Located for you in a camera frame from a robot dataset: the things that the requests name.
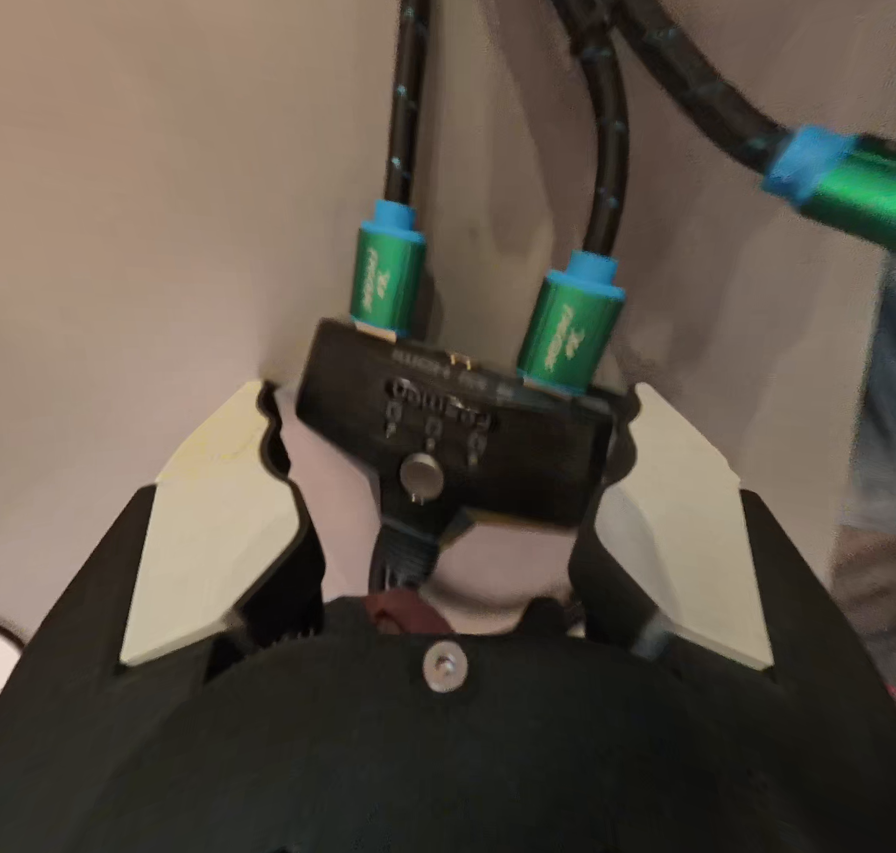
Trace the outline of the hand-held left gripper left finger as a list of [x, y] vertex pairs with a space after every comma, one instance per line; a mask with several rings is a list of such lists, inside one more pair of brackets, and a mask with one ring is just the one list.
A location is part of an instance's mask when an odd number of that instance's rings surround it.
[[275, 387], [244, 383], [180, 443], [152, 487], [119, 662], [137, 668], [220, 635], [240, 651], [277, 637], [265, 585], [308, 529], [279, 459]]

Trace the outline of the black hdmi switch box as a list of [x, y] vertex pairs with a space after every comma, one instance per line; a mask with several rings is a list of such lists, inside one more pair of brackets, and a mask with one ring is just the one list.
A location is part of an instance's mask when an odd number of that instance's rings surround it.
[[418, 589], [473, 518], [576, 530], [607, 466], [612, 395], [572, 399], [458, 353], [319, 321], [296, 413], [376, 478], [373, 593]]

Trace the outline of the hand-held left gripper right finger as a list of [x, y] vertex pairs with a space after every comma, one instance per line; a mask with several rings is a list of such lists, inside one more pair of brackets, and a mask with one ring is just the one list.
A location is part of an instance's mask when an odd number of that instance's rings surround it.
[[608, 464], [572, 552], [586, 634], [646, 659], [677, 637], [770, 668], [740, 479], [651, 386], [634, 385], [617, 407]]

